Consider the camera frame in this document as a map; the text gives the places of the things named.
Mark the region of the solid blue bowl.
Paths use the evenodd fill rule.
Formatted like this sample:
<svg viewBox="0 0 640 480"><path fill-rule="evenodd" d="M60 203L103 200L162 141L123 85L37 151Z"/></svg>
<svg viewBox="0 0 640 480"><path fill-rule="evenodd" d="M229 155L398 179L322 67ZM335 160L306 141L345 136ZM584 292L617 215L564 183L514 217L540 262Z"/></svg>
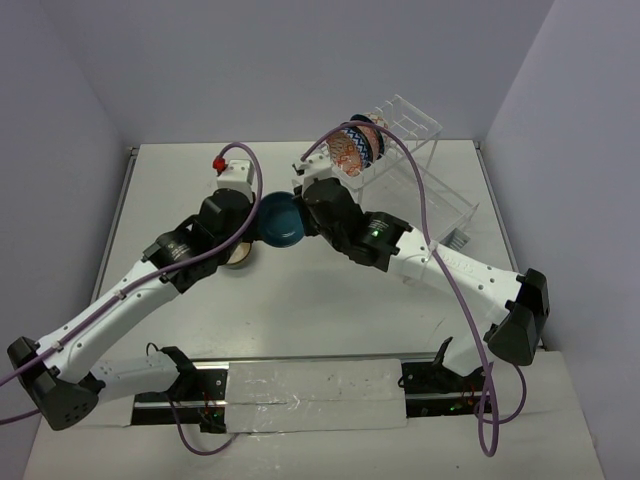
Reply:
<svg viewBox="0 0 640 480"><path fill-rule="evenodd" d="M292 193L276 191L262 198L257 231L264 243L275 248L291 247L304 238L304 226Z"/></svg>

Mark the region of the orange white patterned bowl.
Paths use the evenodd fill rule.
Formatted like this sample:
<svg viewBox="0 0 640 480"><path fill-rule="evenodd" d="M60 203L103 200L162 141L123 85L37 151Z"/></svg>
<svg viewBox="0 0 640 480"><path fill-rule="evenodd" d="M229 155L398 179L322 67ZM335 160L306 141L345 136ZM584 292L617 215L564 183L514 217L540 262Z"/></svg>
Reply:
<svg viewBox="0 0 640 480"><path fill-rule="evenodd" d="M349 177L361 174L367 159L367 147L359 134L339 131L326 140L333 164Z"/></svg>

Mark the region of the blue triangle patterned bowl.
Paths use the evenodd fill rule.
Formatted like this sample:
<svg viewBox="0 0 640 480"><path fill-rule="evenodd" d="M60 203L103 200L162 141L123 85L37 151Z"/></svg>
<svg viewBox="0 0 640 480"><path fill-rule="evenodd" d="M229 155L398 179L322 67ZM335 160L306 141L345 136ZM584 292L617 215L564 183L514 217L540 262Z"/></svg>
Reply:
<svg viewBox="0 0 640 480"><path fill-rule="evenodd" d="M386 120L376 113L354 114L351 116L350 120L366 123L366 126L357 126L356 129L364 136L369 145L371 155L368 162L373 163L380 159L386 151L389 137L383 131L372 128L372 125L377 125L383 129L387 129L388 123Z"/></svg>

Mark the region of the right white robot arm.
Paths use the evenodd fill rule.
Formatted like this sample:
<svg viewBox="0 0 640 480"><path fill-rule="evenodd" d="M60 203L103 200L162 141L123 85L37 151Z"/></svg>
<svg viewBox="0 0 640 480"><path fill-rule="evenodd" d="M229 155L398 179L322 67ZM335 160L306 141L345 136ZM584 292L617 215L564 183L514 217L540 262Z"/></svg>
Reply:
<svg viewBox="0 0 640 480"><path fill-rule="evenodd" d="M425 240L391 214L365 212L335 178L294 190L306 234L322 236L352 262L407 277L463 299L473 327L439 351L434 378L455 391L469 375L496 359L529 366L550 313L547 278L535 269L501 270Z"/></svg>

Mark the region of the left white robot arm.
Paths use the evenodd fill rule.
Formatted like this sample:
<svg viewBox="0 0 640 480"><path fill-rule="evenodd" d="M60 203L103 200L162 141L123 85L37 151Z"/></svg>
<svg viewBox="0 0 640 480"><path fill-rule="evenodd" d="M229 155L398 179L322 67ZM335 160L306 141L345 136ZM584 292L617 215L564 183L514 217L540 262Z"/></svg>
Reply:
<svg viewBox="0 0 640 480"><path fill-rule="evenodd" d="M193 391L195 368L176 347L149 360L110 364L101 358L145 317L225 264L260 201L258 193L216 190L75 318L38 340L21 336L8 346L14 368L8 377L19 380L52 430L68 429L99 404L134 394L136 384L176 399Z"/></svg>

